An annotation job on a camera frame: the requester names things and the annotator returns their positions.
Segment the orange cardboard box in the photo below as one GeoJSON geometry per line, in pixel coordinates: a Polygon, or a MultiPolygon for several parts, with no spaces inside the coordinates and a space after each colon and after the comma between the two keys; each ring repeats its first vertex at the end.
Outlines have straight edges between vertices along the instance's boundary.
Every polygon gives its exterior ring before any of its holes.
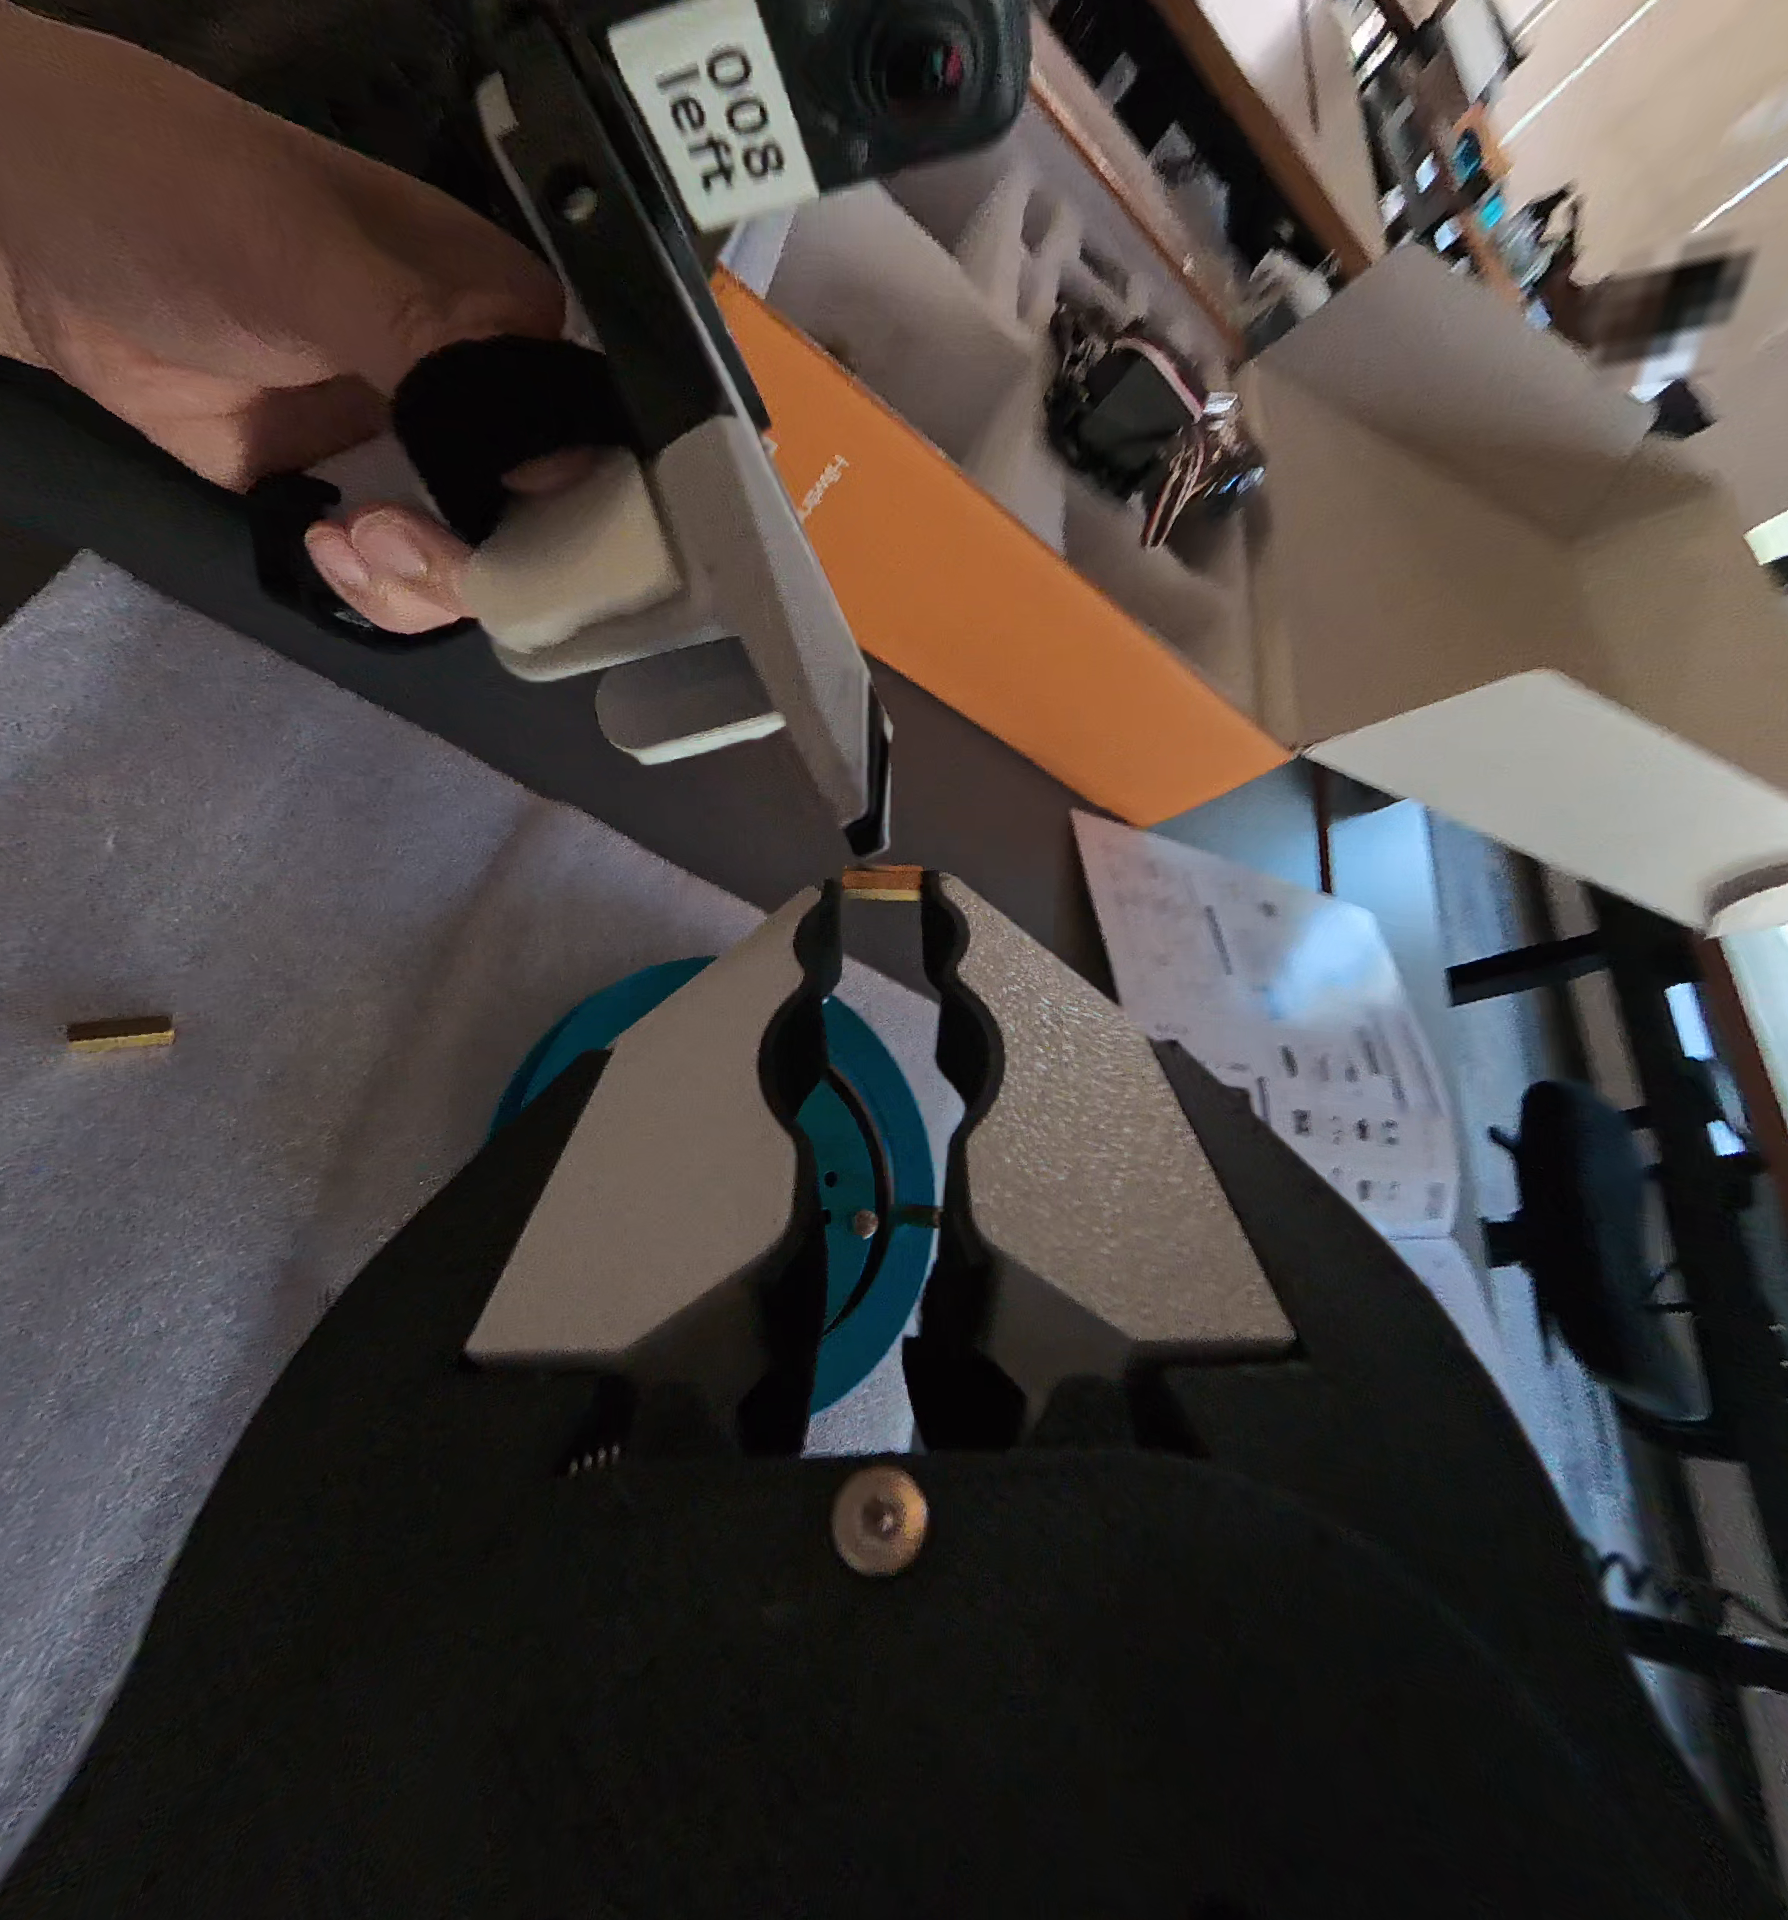
{"type": "Polygon", "coordinates": [[[1699,935],[1788,925],[1788,611],[1641,401],[1399,250],[1239,369],[1239,519],[1143,548],[1045,437],[1077,237],[1016,165],[958,250],[862,187],[723,271],[866,652],[1133,828],[1309,758],[1699,935]]]}

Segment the open instruction booklet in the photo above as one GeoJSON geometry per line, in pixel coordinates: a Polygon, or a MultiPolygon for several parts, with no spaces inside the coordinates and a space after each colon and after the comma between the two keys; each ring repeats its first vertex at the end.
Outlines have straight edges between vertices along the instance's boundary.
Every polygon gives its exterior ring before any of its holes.
{"type": "Polygon", "coordinates": [[[1454,1239],[1448,1084],[1371,910],[1075,813],[1116,996],[1395,1241],[1454,1239]]]}

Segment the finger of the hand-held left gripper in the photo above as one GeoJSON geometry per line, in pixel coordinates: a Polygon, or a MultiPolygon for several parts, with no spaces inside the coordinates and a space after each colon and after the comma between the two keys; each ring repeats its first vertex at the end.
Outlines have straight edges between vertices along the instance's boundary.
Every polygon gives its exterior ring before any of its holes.
{"type": "Polygon", "coordinates": [[[891,843],[891,739],[894,729],[879,696],[868,700],[866,775],[868,807],[842,833],[858,858],[879,858],[891,843]]]}
{"type": "Polygon", "coordinates": [[[876,696],[795,504],[750,420],[707,420],[650,464],[688,587],[734,636],[844,830],[868,807],[876,696]]]}

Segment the person's left hand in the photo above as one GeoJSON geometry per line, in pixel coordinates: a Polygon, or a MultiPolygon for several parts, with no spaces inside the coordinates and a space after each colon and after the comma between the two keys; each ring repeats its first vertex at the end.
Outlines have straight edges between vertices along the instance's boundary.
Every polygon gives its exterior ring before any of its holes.
{"type": "Polygon", "coordinates": [[[431,355],[563,329],[547,265],[434,187],[0,2],[0,359],[200,478],[321,466],[431,355]]]}

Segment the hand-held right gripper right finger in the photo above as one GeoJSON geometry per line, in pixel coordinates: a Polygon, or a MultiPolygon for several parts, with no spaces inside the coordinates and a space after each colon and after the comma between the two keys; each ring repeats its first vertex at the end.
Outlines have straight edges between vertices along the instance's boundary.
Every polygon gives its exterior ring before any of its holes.
{"type": "Polygon", "coordinates": [[[926,1453],[1196,1453],[1181,1368],[1294,1334],[1148,1035],[966,883],[923,871],[934,1065],[962,1096],[910,1338],[926,1453]]]}

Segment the black servo motor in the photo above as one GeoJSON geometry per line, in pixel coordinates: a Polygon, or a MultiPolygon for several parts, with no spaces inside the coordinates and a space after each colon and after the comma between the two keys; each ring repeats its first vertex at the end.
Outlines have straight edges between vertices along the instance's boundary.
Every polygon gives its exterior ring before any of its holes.
{"type": "Polygon", "coordinates": [[[1053,452],[1136,516],[1143,552],[1244,511],[1267,478],[1267,452],[1244,394],[1200,372],[1143,324],[1061,297],[1045,424],[1053,452]]]}

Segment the white foam sheet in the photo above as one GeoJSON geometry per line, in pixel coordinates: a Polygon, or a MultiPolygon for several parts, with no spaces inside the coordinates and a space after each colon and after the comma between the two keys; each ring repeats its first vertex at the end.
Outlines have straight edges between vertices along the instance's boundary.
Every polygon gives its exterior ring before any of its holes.
{"type": "Polygon", "coordinates": [[[0,1861],[540,1035],[760,916],[91,553],[0,626],[0,1861]]]}

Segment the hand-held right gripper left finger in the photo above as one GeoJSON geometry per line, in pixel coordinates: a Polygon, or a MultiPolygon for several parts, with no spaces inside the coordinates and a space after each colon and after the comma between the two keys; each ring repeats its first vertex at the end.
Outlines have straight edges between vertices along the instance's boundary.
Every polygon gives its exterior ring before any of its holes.
{"type": "Polygon", "coordinates": [[[829,1254],[801,1107],[830,1065],[840,886],[779,909],[606,1049],[467,1354],[694,1392],[804,1448],[829,1254]]]}

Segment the black office chair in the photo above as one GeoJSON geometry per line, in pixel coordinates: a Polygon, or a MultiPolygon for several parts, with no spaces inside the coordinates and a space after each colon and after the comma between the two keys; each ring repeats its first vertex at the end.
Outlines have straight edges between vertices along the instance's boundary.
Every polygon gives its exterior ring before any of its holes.
{"type": "Polygon", "coordinates": [[[1714,1397],[1656,1296],[1649,1165],[1625,1113],[1588,1084],[1541,1078],[1493,1144],[1516,1212],[1485,1221],[1486,1264],[1530,1279],[1544,1342],[1564,1342],[1631,1421],[1704,1426],[1714,1397]]]}

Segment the blue metal turntable assembly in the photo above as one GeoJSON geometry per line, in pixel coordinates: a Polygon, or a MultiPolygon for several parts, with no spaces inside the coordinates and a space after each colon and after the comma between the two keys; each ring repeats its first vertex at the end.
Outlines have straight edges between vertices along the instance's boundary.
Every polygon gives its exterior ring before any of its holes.
{"type": "Polygon", "coordinates": [[[829,999],[830,1071],[801,1107],[829,1248],[810,1453],[907,1453],[914,1434],[904,1341],[930,1279],[934,1231],[900,1226],[891,1212],[934,1206],[940,1174],[926,1107],[891,1044],[904,1010],[884,986],[862,975],[829,999]]]}

